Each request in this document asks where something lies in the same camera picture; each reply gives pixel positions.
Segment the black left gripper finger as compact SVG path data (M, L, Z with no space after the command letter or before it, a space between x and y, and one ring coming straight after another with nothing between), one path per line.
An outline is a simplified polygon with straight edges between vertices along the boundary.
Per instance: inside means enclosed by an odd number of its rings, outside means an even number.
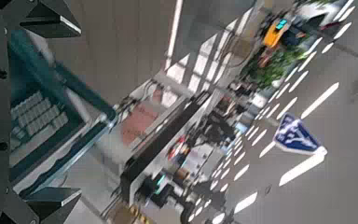
M64 224L82 194L79 188L44 187L34 192L23 190L21 197L31 214L21 224Z
M82 29L64 0L37 0L20 26L44 38L79 37Z

